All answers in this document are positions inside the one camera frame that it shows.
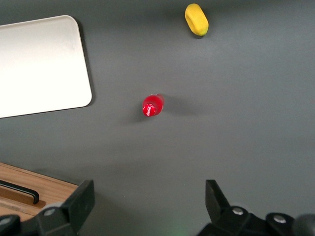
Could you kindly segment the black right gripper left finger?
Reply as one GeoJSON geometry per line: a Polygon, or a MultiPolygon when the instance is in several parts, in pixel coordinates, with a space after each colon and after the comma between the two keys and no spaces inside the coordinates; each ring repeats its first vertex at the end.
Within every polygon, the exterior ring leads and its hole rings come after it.
{"type": "Polygon", "coordinates": [[[0,217],[2,236],[77,236],[95,206],[93,180],[83,181],[60,205],[22,222],[17,214],[0,217]]]}

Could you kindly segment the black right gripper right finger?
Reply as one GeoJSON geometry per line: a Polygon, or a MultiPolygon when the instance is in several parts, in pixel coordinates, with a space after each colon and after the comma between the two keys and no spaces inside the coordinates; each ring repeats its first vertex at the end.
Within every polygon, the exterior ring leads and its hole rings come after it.
{"type": "Polygon", "coordinates": [[[205,183],[205,205],[211,222],[199,236],[313,236],[315,215],[302,214],[293,218],[272,212],[265,219],[240,206],[229,204],[215,180],[205,183]]]}

